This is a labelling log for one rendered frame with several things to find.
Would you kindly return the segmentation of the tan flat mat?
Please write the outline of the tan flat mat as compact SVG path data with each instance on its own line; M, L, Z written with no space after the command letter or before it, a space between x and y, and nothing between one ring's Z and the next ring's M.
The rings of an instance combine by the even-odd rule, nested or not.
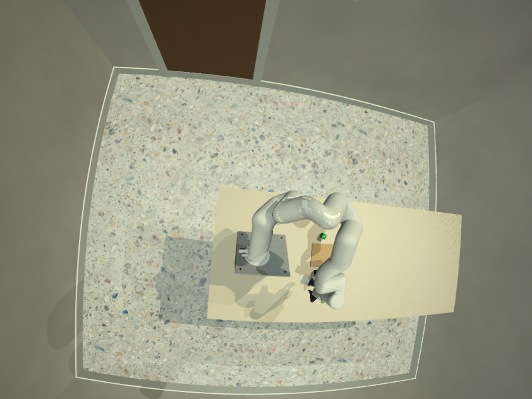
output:
M321 266L327 259L330 258L333 244L312 244L311 265Z

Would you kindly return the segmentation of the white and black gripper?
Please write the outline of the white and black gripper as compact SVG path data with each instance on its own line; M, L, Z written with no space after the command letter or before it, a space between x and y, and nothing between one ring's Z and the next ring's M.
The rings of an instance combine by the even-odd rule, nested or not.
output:
M315 291L315 288L313 289L313 291L309 289L308 291L310 293L310 302L314 302L316 299L321 300L319 294Z

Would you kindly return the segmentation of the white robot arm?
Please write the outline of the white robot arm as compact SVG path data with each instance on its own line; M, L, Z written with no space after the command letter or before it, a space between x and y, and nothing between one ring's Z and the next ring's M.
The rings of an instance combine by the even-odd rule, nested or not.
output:
M304 274L301 279L301 282L307 286L315 288L322 304L325 302L332 309L340 309L345 303L344 294L347 284L347 278L341 272L351 266L363 231L361 220L345 195L332 193L323 204L297 191L288 191L274 196L253 215L250 245L238 251L249 264L263 266L270 258L267 251L276 223L285 224L304 219L309 219L327 230L334 229L339 223L341 224L334 240L331 256L318 268L315 279L307 274Z

